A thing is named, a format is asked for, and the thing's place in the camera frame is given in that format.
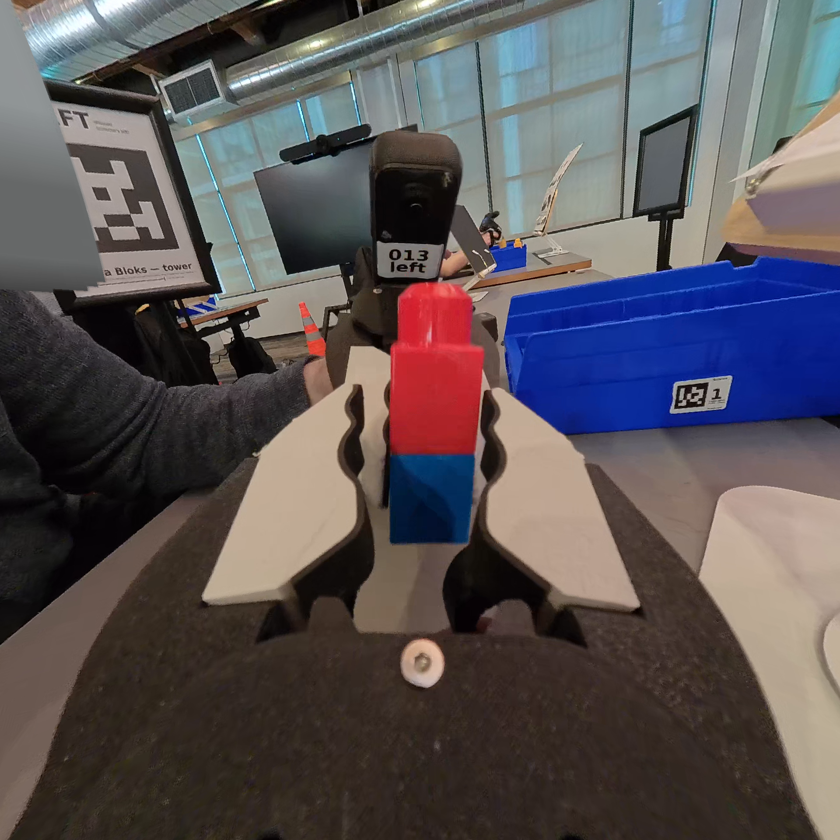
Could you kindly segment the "tilted document stand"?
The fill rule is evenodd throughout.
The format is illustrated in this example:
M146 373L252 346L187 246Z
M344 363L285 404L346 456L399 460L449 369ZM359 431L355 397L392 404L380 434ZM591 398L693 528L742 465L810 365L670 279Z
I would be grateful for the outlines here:
M559 166L559 168L554 173L549 185L543 195L542 202L540 205L539 213L537 218L534 222L534 226L532 229L532 236L534 237L544 237L549 232L549 224L550 219L553 213L554 205L557 201L557 195L560 189L560 182L563 179L565 173L571 167L571 164L574 162L574 159L578 155L578 153L583 148L583 143L579 143L575 146L563 159L563 162Z

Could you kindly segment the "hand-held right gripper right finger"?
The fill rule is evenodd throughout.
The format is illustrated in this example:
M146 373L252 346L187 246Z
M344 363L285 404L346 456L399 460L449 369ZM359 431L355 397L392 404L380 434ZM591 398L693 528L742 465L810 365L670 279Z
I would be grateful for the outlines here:
M504 602L523 602L539 634L572 608L632 614L641 603L585 459L562 433L511 394L485 391L485 447L469 542L444 578L457 633Z

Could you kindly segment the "instruction board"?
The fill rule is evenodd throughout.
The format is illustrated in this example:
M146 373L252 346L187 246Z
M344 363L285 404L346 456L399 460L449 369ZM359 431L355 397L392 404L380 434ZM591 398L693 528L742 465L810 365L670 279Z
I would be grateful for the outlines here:
M839 264L839 95L784 147L740 175L723 240L752 256Z

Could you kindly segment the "large dark display screen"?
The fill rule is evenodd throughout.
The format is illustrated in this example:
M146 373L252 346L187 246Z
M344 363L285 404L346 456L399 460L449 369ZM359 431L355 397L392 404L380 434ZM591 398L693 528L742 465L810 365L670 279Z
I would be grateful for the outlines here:
M288 276L350 264L371 236L370 158L376 135L336 156L254 172Z

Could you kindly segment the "black and white tag sign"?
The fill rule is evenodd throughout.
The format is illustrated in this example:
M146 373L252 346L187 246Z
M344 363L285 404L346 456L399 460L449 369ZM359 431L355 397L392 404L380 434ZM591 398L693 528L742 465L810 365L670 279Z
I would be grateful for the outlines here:
M45 88L101 262L85 289L54 291L62 311L220 292L160 100L57 80Z

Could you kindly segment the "orange traffic cone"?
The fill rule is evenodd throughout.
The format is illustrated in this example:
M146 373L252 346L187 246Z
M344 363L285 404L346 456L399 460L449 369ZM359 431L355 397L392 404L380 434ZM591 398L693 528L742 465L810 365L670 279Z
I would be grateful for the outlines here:
M307 304L304 301L298 303L301 315L301 323L307 343L308 353L311 356L324 358L327 353L326 341L321 335L318 325L315 323Z

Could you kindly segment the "red toy building block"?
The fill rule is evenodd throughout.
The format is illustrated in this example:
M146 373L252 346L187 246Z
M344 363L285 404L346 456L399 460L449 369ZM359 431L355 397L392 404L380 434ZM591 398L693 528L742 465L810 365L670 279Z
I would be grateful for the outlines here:
M484 351L461 288L416 283L397 301L389 400L393 455L473 455Z

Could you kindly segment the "wooden table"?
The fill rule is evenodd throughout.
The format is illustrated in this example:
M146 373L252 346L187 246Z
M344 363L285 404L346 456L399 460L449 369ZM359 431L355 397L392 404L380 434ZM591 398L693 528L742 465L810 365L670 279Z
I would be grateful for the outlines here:
M462 288L465 291L479 290L512 282L554 277L590 268L592 268L591 258L570 251L544 258L528 253L525 267L505 270L494 269L486 276L468 278L463 283Z

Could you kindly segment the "person's dark sweater torso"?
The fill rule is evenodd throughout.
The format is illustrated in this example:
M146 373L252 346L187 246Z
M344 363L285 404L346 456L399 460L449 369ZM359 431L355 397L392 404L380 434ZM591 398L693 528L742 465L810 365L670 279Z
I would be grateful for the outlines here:
M60 486L19 442L2 436L1 638L8 640L132 533L164 500L218 478L83 479Z

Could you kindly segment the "blue toy building block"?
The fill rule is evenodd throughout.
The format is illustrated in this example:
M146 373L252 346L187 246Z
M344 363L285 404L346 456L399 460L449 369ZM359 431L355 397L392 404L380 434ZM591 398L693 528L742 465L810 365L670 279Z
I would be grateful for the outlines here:
M393 455L389 502L392 544L466 544L474 455Z

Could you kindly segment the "person's left forearm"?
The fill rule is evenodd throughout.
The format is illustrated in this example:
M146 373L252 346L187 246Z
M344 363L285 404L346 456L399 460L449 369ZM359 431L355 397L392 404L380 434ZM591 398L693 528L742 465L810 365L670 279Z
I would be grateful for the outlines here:
M311 406L300 360L232 385L167 386L144 376L30 292L1 300L2 436L48 479L223 481Z

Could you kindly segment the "black webcam bar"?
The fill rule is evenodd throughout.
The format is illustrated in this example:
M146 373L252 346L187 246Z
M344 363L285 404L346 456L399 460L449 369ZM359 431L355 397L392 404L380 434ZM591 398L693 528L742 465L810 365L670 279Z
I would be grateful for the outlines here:
M371 126L368 123L330 134L320 134L313 140L299 143L279 151L281 162L298 165L325 156L336 156L343 151L371 140Z

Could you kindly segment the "silver air duct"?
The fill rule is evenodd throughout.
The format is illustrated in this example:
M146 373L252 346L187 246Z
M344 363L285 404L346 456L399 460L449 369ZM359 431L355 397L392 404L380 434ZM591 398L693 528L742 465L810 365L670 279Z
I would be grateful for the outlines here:
M582 2L12 2L41 75L163 92L209 66L245 104L392 54L459 46Z

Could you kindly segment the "white document stand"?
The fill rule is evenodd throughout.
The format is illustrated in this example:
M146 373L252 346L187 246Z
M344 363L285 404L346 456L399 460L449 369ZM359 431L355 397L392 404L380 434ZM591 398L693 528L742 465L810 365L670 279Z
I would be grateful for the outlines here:
M818 835L838 838L838 500L770 486L726 491L700 582L759 679Z

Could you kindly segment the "grey desk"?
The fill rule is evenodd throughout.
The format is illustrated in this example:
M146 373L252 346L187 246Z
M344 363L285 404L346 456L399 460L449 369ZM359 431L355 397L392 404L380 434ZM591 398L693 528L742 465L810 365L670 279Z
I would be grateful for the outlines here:
M719 497L768 486L837 499L838 428L819 418L573 436L698 571ZM12 834L45 766L81 664L119 598L207 496L175 500L86 582L1 646L2 838Z

